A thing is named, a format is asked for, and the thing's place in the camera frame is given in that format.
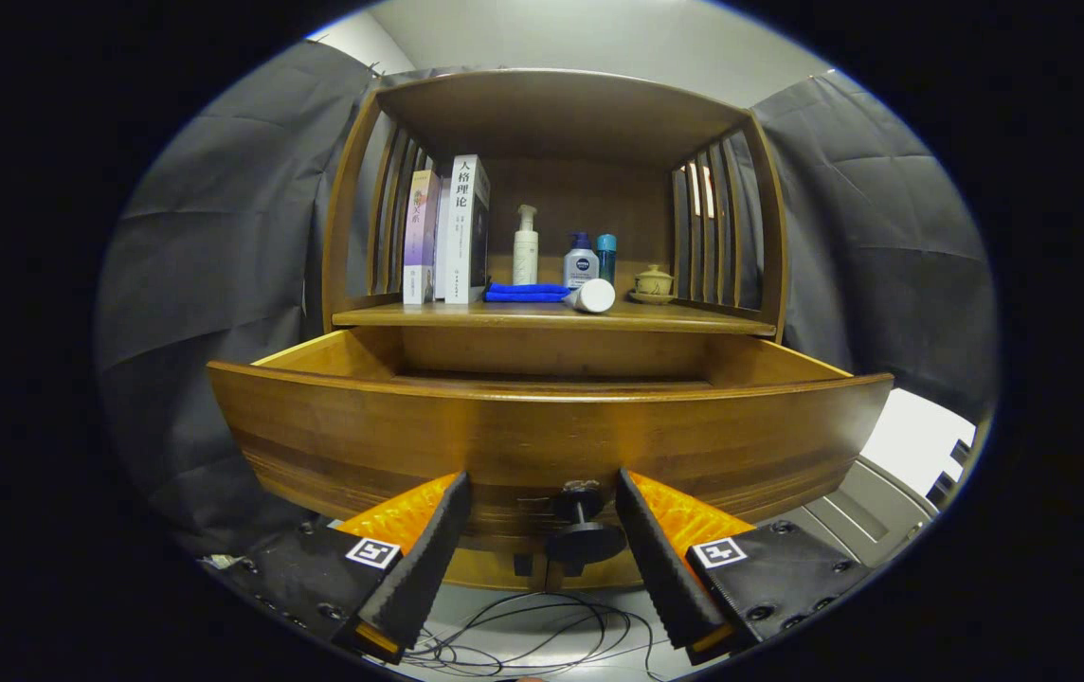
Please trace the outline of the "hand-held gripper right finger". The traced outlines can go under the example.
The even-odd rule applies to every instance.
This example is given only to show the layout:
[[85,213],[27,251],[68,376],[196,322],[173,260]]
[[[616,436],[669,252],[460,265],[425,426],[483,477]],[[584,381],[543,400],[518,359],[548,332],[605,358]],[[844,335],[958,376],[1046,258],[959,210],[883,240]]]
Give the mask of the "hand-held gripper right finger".
[[796,522],[754,526],[637,472],[617,474],[615,509],[672,646],[698,665],[802,625],[872,568]]

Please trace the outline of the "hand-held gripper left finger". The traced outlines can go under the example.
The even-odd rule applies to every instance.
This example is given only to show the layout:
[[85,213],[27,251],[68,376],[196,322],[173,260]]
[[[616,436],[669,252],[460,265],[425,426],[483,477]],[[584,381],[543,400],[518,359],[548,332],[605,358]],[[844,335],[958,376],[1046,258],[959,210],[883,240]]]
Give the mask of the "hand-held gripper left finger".
[[468,472],[349,519],[318,518],[206,570],[327,646],[398,664],[416,647],[470,517]]

